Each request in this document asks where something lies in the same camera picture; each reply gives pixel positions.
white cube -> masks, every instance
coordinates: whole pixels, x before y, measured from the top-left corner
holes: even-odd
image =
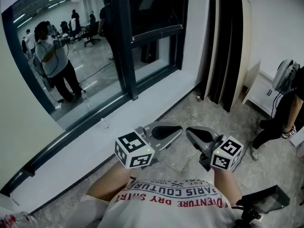
[[[127,169],[149,165],[155,153],[135,130],[115,138],[114,152]]]
[[[230,136],[212,153],[211,166],[230,170],[239,160],[243,148],[244,145]]]

floor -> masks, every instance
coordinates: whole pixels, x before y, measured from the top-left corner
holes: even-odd
[[[105,37],[95,35],[94,38],[100,39],[100,41],[94,42],[95,45],[89,43],[86,47],[84,47],[85,40],[82,39],[80,41],[76,40],[73,44],[69,44],[68,50],[67,46],[64,47],[67,57],[75,69],[76,77],[81,87],[86,90],[88,98],[118,81],[115,62],[109,59],[113,55],[110,44],[107,42]],[[132,53],[135,70],[148,64],[141,61],[140,47],[134,48]],[[32,64],[32,59],[29,60],[29,64],[40,86],[44,89],[47,97],[56,109],[56,111],[51,114],[55,121],[60,119],[62,116],[84,101],[83,98],[78,98],[72,103],[67,101],[58,103],[58,100],[63,98],[57,89],[54,88],[51,92],[49,92],[45,88],[41,77],[35,71]],[[72,91],[67,82],[66,86],[69,91]]]
[[[240,97],[231,112],[223,110],[208,98],[197,102],[198,92],[192,92],[161,121],[188,126],[208,126],[232,135],[246,147],[255,137],[256,121],[266,115],[252,105],[242,105]],[[297,158],[295,148],[288,140],[278,139],[265,144],[258,161],[252,161],[246,152],[241,164],[236,169],[235,177],[244,195],[279,185],[290,198],[290,205],[279,211],[270,212],[262,222],[269,228],[298,228],[304,225],[304,205],[299,203],[304,198],[300,187],[304,181],[304,161]],[[212,171],[206,172],[198,160],[200,153],[191,145],[186,135],[182,136],[167,150],[161,153],[160,162],[144,170],[135,170],[137,178],[159,180],[204,179],[213,182]],[[110,160],[91,176],[75,186],[69,192],[53,201],[34,214],[39,227],[61,228],[68,215],[73,211],[90,185],[101,177],[117,162]]]

plastic bottle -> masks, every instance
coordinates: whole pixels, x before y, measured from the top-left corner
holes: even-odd
[[[102,118],[100,120],[100,122],[101,122],[101,127],[103,128],[103,131],[105,133],[110,133],[111,132],[110,124],[104,118]]]
[[[81,94],[81,97],[83,98],[84,102],[86,103],[88,108],[91,108],[91,102],[89,100],[89,97],[87,96],[87,93],[85,90],[83,90],[83,93]]]
[[[6,215],[4,220],[1,220],[1,227],[9,228],[38,228],[36,219],[31,215],[23,213]]]

white t-shirt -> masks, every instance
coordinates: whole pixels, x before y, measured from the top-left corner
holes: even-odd
[[[53,45],[52,37],[48,37],[47,40],[39,40],[36,44],[36,57],[38,57],[41,62],[47,52],[50,51]],[[56,54],[48,62],[42,62],[43,69],[49,78],[56,76],[60,73],[68,63],[65,51],[63,47],[56,49]]]
[[[145,179],[110,202],[84,196],[65,228],[232,228],[241,215],[208,182]]]
[[[26,42],[28,44],[29,49],[33,49],[35,47],[35,35],[33,32],[30,32],[28,34]]]

graphic t-shirt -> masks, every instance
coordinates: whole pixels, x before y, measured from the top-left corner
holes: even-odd
[[[66,228],[231,228],[242,211],[232,209],[202,180],[137,180],[110,202],[84,196]],[[253,227],[261,228],[256,221]]]
[[[51,36],[47,40],[39,40],[36,44],[36,57],[41,62],[46,53],[51,50],[53,46],[53,39]],[[49,78],[56,76],[60,73],[68,63],[65,51],[63,47],[56,49],[56,54],[53,54],[52,58],[48,62],[42,62],[43,69]]]

